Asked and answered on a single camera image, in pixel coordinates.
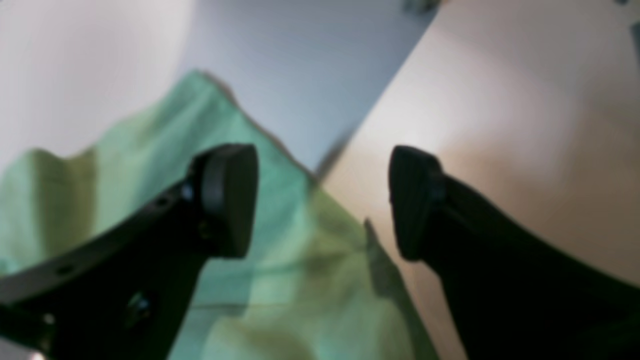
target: gray wall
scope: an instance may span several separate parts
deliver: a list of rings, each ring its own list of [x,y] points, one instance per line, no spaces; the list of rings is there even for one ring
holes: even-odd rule
[[[207,70],[317,170],[357,128],[435,13],[401,0],[199,0],[178,75]]]

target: green fabric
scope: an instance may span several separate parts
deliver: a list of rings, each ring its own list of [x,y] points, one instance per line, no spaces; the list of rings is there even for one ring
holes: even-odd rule
[[[242,261],[205,266],[170,359],[436,359],[372,232],[199,72],[82,154],[35,150],[6,171],[0,275],[116,225],[182,178],[194,154],[225,142],[258,148],[252,247]]]

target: white table surface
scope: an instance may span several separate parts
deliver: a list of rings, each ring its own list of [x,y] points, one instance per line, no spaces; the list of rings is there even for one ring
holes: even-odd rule
[[[393,146],[444,169],[557,248],[640,285],[640,3],[450,0],[324,182],[370,218],[436,349],[464,359],[437,276],[401,260]]]

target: beige surface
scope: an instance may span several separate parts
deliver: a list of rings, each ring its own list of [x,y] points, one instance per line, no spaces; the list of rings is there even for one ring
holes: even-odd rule
[[[638,2],[447,2],[327,177],[400,262],[444,359],[465,355],[438,280],[394,245],[393,146],[437,154],[529,229],[640,285],[639,19]]]

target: green cloth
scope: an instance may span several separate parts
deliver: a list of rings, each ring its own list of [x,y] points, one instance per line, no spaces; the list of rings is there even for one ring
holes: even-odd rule
[[[194,154],[227,142],[259,152],[252,246],[242,261],[205,266],[170,359],[436,359],[370,228],[199,72],[82,154],[34,150],[6,171],[0,276],[116,225],[182,178]]]

